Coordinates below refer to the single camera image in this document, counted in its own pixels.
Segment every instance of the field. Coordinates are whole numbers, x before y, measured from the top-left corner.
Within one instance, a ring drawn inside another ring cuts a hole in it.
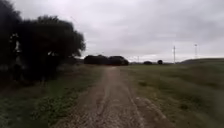
[[[79,92],[93,85],[100,72],[100,67],[76,66],[56,80],[1,90],[0,128],[48,128],[67,115]]]
[[[223,59],[121,70],[133,79],[137,93],[157,105],[177,128],[224,127]]]

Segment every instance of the gravel path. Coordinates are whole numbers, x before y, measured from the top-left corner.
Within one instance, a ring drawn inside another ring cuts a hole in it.
[[[55,128],[171,128],[149,100],[135,96],[118,68],[106,67],[101,80],[78,99]]]

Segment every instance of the cloud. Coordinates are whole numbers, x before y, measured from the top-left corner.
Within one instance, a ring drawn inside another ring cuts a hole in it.
[[[13,0],[25,18],[58,15],[86,38],[87,54],[172,61],[224,55],[223,0]]]

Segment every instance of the foliage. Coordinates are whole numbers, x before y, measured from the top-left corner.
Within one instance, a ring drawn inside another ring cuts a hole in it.
[[[13,59],[12,38],[17,24],[20,21],[19,12],[15,11],[11,3],[0,0],[0,64],[9,65]]]
[[[160,65],[162,65],[163,64],[163,61],[162,60],[158,60],[157,63],[160,64]]]
[[[88,55],[84,58],[85,64],[96,64],[96,65],[107,65],[108,64],[108,58],[103,55],[93,56]]]
[[[145,64],[145,65],[152,65],[152,62],[151,61],[145,61],[145,62],[143,62],[143,64]]]
[[[128,60],[126,60],[122,56],[111,56],[108,58],[103,55],[98,56],[88,55],[84,58],[84,63],[96,64],[96,65],[115,65],[115,66],[129,65]]]
[[[121,66],[121,65],[129,65],[129,62],[122,56],[111,56],[109,57],[109,64],[115,66]]]
[[[83,35],[57,17],[24,20],[17,32],[25,75],[31,80],[52,76],[63,60],[85,50]]]

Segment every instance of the vegetation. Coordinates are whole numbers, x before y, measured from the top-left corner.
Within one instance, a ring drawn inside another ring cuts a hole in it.
[[[163,61],[162,60],[158,60],[158,62],[157,62],[158,64],[163,64]]]
[[[129,65],[128,60],[122,56],[106,57],[103,55],[98,56],[88,55],[84,58],[84,63],[96,64],[96,65],[114,65],[114,66]]]
[[[143,62],[143,64],[145,64],[145,65],[152,65],[152,62],[151,61],[145,61],[145,62]]]
[[[100,67],[63,68],[58,79],[0,93],[1,128],[48,128],[67,115],[79,92],[101,75]]]
[[[0,0],[0,64],[16,80],[48,79],[67,58],[85,50],[83,35],[72,23],[52,16],[22,20],[13,6]]]
[[[178,128],[223,128],[224,61],[191,60],[122,70],[138,93],[152,100]]]

